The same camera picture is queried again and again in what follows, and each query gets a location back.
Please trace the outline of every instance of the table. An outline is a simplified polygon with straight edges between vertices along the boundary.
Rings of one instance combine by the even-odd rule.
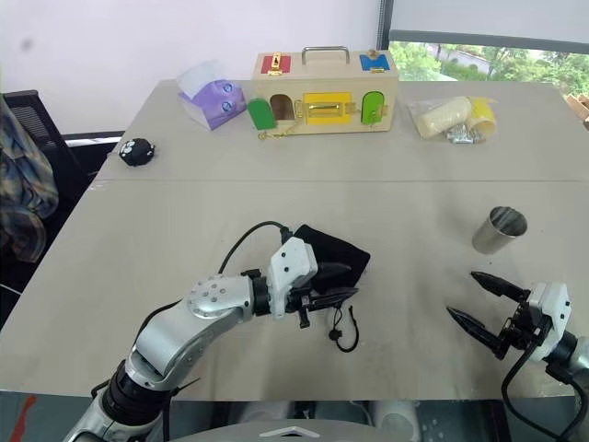
[[[145,115],[154,113],[153,98],[168,86],[156,89],[131,130],[149,128]],[[463,86],[457,84],[454,94]],[[538,94],[554,93],[538,85],[521,87],[528,86]],[[442,84],[440,90],[448,93],[448,87]],[[514,85],[505,87],[515,90]],[[476,91],[483,95],[484,90]],[[558,116],[560,104],[568,109],[553,101],[554,118],[565,122],[564,115],[569,115],[574,122],[572,114]],[[161,126],[174,122],[187,123],[172,118]],[[578,129],[586,136],[583,128]],[[162,139],[172,135],[166,130],[159,135]],[[567,160],[572,177],[566,176],[565,168],[549,167],[539,154],[549,151],[544,145],[536,150],[521,145],[530,158],[524,160],[515,150],[512,161],[505,162],[507,169],[485,172],[481,157],[487,164],[503,162],[488,152],[498,145],[415,144],[423,152],[414,154],[399,145],[405,158],[415,155],[414,165],[419,156],[427,158],[426,150],[443,161],[424,159],[427,164],[405,171],[393,163],[391,168],[406,177],[395,180],[387,175],[389,169],[369,159],[360,168],[348,169],[343,165],[348,160],[329,162],[320,146],[306,149],[315,143],[312,136],[265,144],[254,138],[251,145],[244,143],[248,155],[242,156],[223,144],[217,146],[223,152],[211,153],[199,142],[211,135],[198,130],[184,136],[186,145],[199,147],[190,150],[168,142],[148,168],[121,169],[121,162],[111,156],[0,334],[0,389],[86,395],[128,354],[148,312],[186,295],[196,280],[214,273],[243,231],[264,219],[293,228],[307,223],[372,253],[353,299],[360,345],[351,354],[339,352],[327,338],[330,317],[325,311],[313,314],[312,327],[303,331],[298,330],[296,316],[284,322],[259,318],[209,348],[193,373],[202,380],[181,393],[185,399],[498,398],[501,379],[517,354],[496,360],[459,329],[445,306],[464,309],[497,332],[515,305],[482,291],[468,276],[471,270],[495,273],[522,286],[537,280],[567,282],[573,304],[569,330],[589,334],[584,320],[589,309],[589,180],[583,172],[587,156],[578,146],[583,140],[579,133],[568,133],[571,141],[560,144],[572,157]],[[409,136],[409,131],[398,130]],[[336,135],[319,136],[332,140]],[[360,147],[346,145],[349,135],[337,136],[347,155],[361,161],[355,153]],[[370,147],[363,146],[362,152]],[[287,167],[283,161],[296,162],[301,155],[291,152],[295,148],[302,148],[309,158]],[[395,147],[377,148],[389,155]],[[335,147],[328,143],[326,149]],[[181,155],[188,165],[194,158],[194,167],[183,165]],[[250,158],[251,168],[238,168],[240,158]],[[308,168],[299,168],[303,161]],[[461,161],[468,167],[460,167]],[[255,167],[264,162],[273,168]],[[323,178],[318,163],[326,167]],[[443,164],[448,168],[440,170]],[[476,167],[483,178],[475,179],[469,167]],[[231,169],[237,174],[233,178]],[[524,178],[515,178],[518,169]],[[521,210],[529,230],[487,257],[472,249],[470,238],[497,204]],[[255,240],[244,242],[226,272],[265,267],[277,246],[276,232],[261,230]],[[542,366],[531,365],[514,381],[512,392],[524,397],[571,394],[545,375]]]
[[[249,82],[243,86],[248,90]],[[157,161],[129,169],[111,155],[100,180],[589,180],[587,132],[548,85],[401,82],[390,132],[264,141],[246,112],[207,131],[182,109],[177,91],[175,82],[161,82],[123,137],[150,140]],[[465,94],[496,100],[498,131],[491,140],[474,148],[421,140],[407,103]]]

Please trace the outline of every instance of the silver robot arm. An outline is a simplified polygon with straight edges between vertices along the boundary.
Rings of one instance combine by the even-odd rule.
[[[198,281],[180,302],[145,324],[131,353],[64,442],[92,436],[106,442],[144,440],[216,337],[254,315],[282,318],[291,311],[291,291],[308,285],[317,271],[311,246],[289,238],[271,257],[268,279],[257,272]]]

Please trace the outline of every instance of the wooden lock box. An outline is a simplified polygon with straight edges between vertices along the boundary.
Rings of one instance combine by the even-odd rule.
[[[388,51],[343,46],[261,53],[248,111],[267,135],[390,130],[398,72]]]

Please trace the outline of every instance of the metal cup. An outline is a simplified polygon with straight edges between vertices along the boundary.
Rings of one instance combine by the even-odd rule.
[[[472,237],[472,246],[479,253],[490,255],[526,231],[525,216],[511,207],[495,207]]]

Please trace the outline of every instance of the white wall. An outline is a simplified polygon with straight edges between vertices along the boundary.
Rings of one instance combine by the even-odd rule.
[[[589,0],[395,0],[391,28],[589,43]]]
[[[63,134],[124,130],[158,80],[217,58],[375,46],[379,0],[0,0],[2,92],[37,89]]]

